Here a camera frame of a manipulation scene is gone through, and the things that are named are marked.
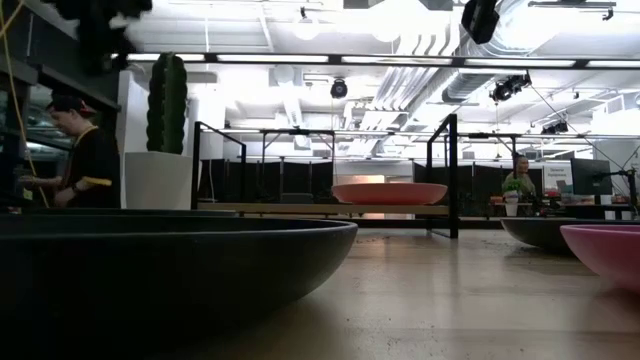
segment man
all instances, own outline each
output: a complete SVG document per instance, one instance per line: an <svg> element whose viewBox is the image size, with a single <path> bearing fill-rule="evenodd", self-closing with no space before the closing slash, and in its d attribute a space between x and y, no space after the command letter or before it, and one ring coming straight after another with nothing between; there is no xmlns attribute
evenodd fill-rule
<svg viewBox="0 0 640 360"><path fill-rule="evenodd" d="M20 181L26 187L49 187L59 191L57 207L120 208L120 158L115 139L94 126L93 111L71 96L54 95L47 106L53 124L75 138L64 177Z"/></svg>

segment monitor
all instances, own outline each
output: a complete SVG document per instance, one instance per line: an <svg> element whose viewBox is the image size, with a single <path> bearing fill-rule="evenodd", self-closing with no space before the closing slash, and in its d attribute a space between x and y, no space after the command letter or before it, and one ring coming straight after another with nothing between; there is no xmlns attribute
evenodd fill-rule
<svg viewBox="0 0 640 360"><path fill-rule="evenodd" d="M613 184L607 160L571 159L571 177L575 195L611 195Z"/></svg>

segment speaker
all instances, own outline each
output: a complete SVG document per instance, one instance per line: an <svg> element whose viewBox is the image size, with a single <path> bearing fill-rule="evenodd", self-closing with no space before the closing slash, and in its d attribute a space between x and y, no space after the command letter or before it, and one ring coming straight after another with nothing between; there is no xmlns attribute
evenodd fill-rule
<svg viewBox="0 0 640 360"><path fill-rule="evenodd" d="M500 15L496 12L497 0L470 0L462 13L462 27L476 44L491 41Z"/></svg>

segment wooden table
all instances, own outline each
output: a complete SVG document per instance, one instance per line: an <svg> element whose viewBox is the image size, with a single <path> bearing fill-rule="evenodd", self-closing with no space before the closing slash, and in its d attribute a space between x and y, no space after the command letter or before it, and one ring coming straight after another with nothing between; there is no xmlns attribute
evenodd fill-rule
<svg viewBox="0 0 640 360"><path fill-rule="evenodd" d="M199 210L226 210L255 214L415 214L449 215L448 206L427 205L349 205L349 204L261 204L199 203Z"/></svg>

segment black cap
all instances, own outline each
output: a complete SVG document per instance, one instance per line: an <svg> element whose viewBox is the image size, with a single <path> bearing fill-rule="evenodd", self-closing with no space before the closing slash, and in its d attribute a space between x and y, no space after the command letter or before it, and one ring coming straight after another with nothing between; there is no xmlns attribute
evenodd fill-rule
<svg viewBox="0 0 640 360"><path fill-rule="evenodd" d="M47 105L47 110L53 109L54 111L63 112L74 110L83 117L95 114L95 111L89 109L87 104L78 97L53 94L51 95L51 98L53 101Z"/></svg>

